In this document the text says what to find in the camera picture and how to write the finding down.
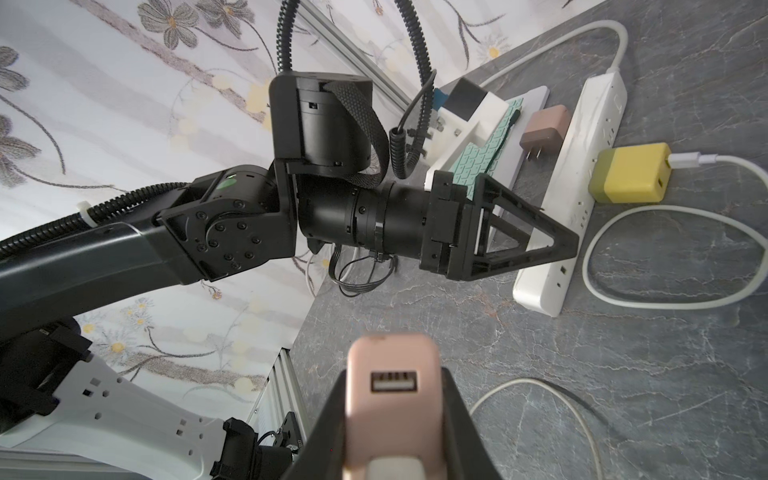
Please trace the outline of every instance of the gray stone surface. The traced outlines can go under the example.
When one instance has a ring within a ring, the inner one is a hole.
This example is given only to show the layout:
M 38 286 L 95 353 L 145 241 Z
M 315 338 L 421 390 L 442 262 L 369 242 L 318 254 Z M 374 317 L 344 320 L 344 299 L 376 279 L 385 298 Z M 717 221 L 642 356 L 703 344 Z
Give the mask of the gray stone surface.
M 735 154 L 768 167 L 767 12 L 763 0 L 609 0 L 469 77 L 482 80 L 574 27 L 612 18 L 631 39 L 617 146 L 666 141 L 673 151 Z M 492 89 L 510 98 L 546 84 L 549 105 L 573 109 L 584 80 L 608 67 L 616 44 L 609 31 L 583 35 Z M 515 192 L 540 204 L 554 161 L 527 163 Z M 766 234 L 767 198 L 752 174 L 723 165 L 674 172 L 664 203 L 726 214 Z M 587 238 L 629 207 L 597 206 Z M 628 298 L 704 300 L 741 288 L 761 255 L 733 228 L 648 213 L 607 233 L 591 271 Z M 468 405 L 519 376 L 572 392 L 588 410 L 607 478 L 768 478 L 768 285 L 716 310 L 626 310 L 592 297 L 576 276 L 553 319 L 515 304 L 514 279 L 456 283 L 403 259 L 384 286 L 353 300 L 326 282 L 291 352 L 310 417 L 352 341 L 419 331 L 439 344 Z M 505 478 L 594 475 L 578 425 L 547 392 L 519 386 L 497 394 L 475 421 Z

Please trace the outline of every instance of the black cable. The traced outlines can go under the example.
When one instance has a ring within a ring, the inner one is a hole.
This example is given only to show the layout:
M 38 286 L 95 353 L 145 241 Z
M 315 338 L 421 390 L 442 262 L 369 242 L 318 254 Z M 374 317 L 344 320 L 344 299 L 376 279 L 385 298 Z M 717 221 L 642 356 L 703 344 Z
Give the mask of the black cable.
M 277 16 L 277 70 L 291 71 L 291 41 L 293 23 L 299 11 L 299 0 L 283 0 Z
M 432 70 L 432 73 L 429 75 L 429 80 L 424 84 L 421 90 L 419 90 L 419 93 L 416 94 L 416 96 L 411 100 L 411 104 L 406 108 L 406 112 L 402 114 L 402 118 L 400 118 L 400 123 L 397 125 L 397 131 L 402 132 L 403 127 L 406 125 L 406 121 L 408 120 L 408 116 L 411 114 L 413 109 L 416 107 L 416 105 L 419 103 L 419 99 L 424 96 L 424 94 L 427 92 L 428 88 L 431 88 L 434 90 L 435 85 L 435 77 L 437 76 L 437 70 Z
M 270 435 L 274 435 L 274 436 L 276 436 L 276 437 L 277 437 L 277 433 L 275 433 L 275 431 L 274 431 L 274 430 L 270 430 L 270 431 L 268 431 L 267 433 L 265 433 L 264 435 L 262 435 L 262 436 L 261 436 L 261 438 L 259 439 L 259 441 L 258 441 L 258 442 L 256 442 L 256 445 L 261 445 L 261 442 L 262 442 L 262 441 L 263 441 L 263 440 L 264 440 L 266 437 L 268 437 L 268 436 L 270 436 Z
M 400 10 L 402 20 L 406 24 L 406 30 L 408 31 L 411 46 L 413 47 L 413 54 L 416 59 L 416 67 L 419 70 L 419 80 L 421 81 L 422 86 L 426 85 L 432 74 L 432 66 L 429 63 L 429 52 L 427 51 L 426 41 L 424 40 L 422 26 L 419 23 L 419 16 L 416 14 L 416 10 L 413 8 L 411 0 L 395 0 L 395 5 L 397 5 L 397 9 Z M 395 150 L 392 151 L 392 131 L 390 131 L 390 163 L 392 164 L 392 171 L 395 173 L 395 176 L 400 179 L 408 178 L 413 172 L 416 164 L 419 162 L 419 157 L 421 156 L 422 148 L 424 147 L 424 140 L 427 135 L 427 128 L 429 127 L 429 118 L 432 115 L 432 99 L 434 96 L 435 92 L 432 88 L 427 88 L 424 92 L 422 106 L 419 110 L 419 123 L 416 127 L 416 135 L 413 138 L 410 152 L 407 152 L 406 154 L 405 141 L 402 142 L 402 147 L 396 145 Z
M 344 270 L 346 270 L 346 268 L 348 266 L 352 265 L 353 263 L 355 263 L 357 261 L 365 260 L 366 258 L 367 257 L 363 257 L 363 258 L 359 258 L 357 260 L 352 260 L 351 262 L 348 262 L 345 266 L 342 267 L 341 273 L 339 275 L 340 276 L 344 276 Z M 371 273 L 368 274 L 368 280 L 366 280 L 366 283 L 370 283 L 371 279 L 373 278 L 373 272 L 374 271 L 376 271 L 376 262 L 373 262 L 373 265 L 371 265 Z M 344 291 L 344 289 L 341 287 L 341 285 L 339 285 L 339 291 L 341 292 L 342 295 L 344 295 L 347 298 L 355 298 L 356 296 L 362 295 L 362 293 L 355 293 L 354 295 L 349 295 L 347 292 Z
M 173 182 L 142 187 L 112 200 L 107 200 L 102 204 L 94 205 L 88 209 L 88 215 L 94 222 L 101 223 L 122 215 L 129 209 L 151 198 L 186 185 L 181 182 Z M 21 232 L 0 242 L 0 260 L 16 255 L 24 250 L 29 250 L 32 247 L 38 247 L 43 243 L 57 240 L 72 233 L 83 232 L 90 228 L 80 214 L 72 214 L 58 220 L 53 220 L 45 225 Z
M 340 289 L 343 289 L 342 293 L 348 297 L 357 296 L 360 293 L 372 292 L 377 287 L 382 285 L 386 281 L 386 279 L 388 279 L 389 276 L 392 275 L 392 273 L 395 272 L 395 270 L 397 270 L 397 256 L 392 255 L 389 258 L 389 271 L 386 273 L 386 275 L 383 278 L 379 280 L 371 281 L 371 279 L 373 278 L 373 270 L 374 270 L 374 269 L 371 269 L 371 273 L 368 275 L 368 280 L 365 283 L 347 283 L 347 282 L 343 282 L 342 280 L 339 280 L 339 278 L 336 277 L 336 266 L 338 265 L 340 258 L 341 258 L 341 244 L 337 243 L 336 247 L 333 249 L 333 254 L 331 255 L 331 260 L 328 264 L 328 277 L 331 279 L 332 282 L 338 285 Z M 346 268 L 348 268 L 353 263 L 359 262 L 360 260 L 365 260 L 366 258 L 368 257 L 359 258 L 357 260 L 353 260 L 349 262 L 342 268 L 342 273 Z M 374 268 L 376 267 L 376 261 L 374 261 L 373 266 Z
M 512 127 L 515 126 L 515 122 L 518 121 L 518 118 L 520 118 L 520 109 L 512 112 L 512 116 L 509 118 L 509 125 L 507 125 L 507 131 L 504 132 L 504 138 L 502 138 L 502 142 L 498 144 L 498 147 L 496 147 L 496 151 L 493 152 L 493 158 L 490 162 L 488 162 L 488 165 L 485 166 L 484 174 L 488 173 L 488 170 L 491 170 L 491 165 L 496 163 L 496 160 L 498 159 L 498 155 L 504 150 L 504 144 L 507 143 L 507 137 L 509 136 L 509 132 L 512 130 Z

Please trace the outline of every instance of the yellow power adapter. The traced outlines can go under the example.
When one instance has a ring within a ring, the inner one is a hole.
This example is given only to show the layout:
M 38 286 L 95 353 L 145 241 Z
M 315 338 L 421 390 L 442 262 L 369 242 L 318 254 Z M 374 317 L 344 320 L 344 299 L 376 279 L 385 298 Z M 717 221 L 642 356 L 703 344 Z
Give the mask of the yellow power adapter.
M 661 202 L 672 171 L 670 153 L 667 144 L 603 150 L 592 171 L 590 195 L 601 204 Z

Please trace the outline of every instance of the white power strip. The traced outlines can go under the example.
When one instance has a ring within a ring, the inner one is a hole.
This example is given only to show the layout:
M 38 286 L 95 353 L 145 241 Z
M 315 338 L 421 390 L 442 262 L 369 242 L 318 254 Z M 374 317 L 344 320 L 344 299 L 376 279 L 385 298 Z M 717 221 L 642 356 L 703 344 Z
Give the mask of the white power strip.
M 579 247 L 594 206 L 588 191 L 592 170 L 598 154 L 613 147 L 626 105 L 627 90 L 618 72 L 587 80 L 541 202 L 541 211 L 578 233 Z M 548 245 L 551 238 L 534 230 L 528 250 Z M 572 258 L 520 270 L 512 296 L 530 310 L 557 316 L 575 265 Z

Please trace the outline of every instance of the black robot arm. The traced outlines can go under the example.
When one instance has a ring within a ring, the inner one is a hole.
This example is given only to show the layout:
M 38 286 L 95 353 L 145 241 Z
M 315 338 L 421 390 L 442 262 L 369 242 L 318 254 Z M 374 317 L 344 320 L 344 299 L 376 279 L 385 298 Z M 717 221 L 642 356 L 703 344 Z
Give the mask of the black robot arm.
M 270 101 L 281 112 L 274 141 L 283 157 L 269 170 L 232 167 L 135 204 L 124 195 L 111 200 L 124 208 L 93 228 L 81 222 L 58 237 L 48 229 L 48 241 L 34 229 L 0 243 L 0 342 L 139 293 L 291 257 L 297 224 L 315 253 L 325 243 L 364 247 L 378 261 L 414 258 L 452 280 L 577 254 L 576 233 L 488 175 L 478 175 L 469 200 L 450 172 L 436 172 L 431 191 L 358 174 L 371 163 L 371 143 L 381 147 L 380 135 L 361 126 L 364 117 L 353 117 L 328 84 L 358 88 L 370 108 L 368 79 L 281 74 Z M 381 172 L 386 165 L 379 163 Z M 371 183 L 378 187 L 364 187 Z M 497 206 L 548 235 L 551 245 L 527 250 L 529 235 L 495 215 Z M 517 245 L 488 252 L 491 228 Z

